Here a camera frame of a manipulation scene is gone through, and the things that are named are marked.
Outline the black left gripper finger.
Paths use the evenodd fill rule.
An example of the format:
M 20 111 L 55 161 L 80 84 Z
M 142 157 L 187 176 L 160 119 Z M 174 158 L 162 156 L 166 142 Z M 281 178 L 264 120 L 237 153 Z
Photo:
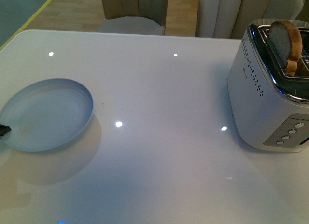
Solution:
M 11 128 L 9 126 L 0 124 L 0 136 L 3 136 L 11 131 Z

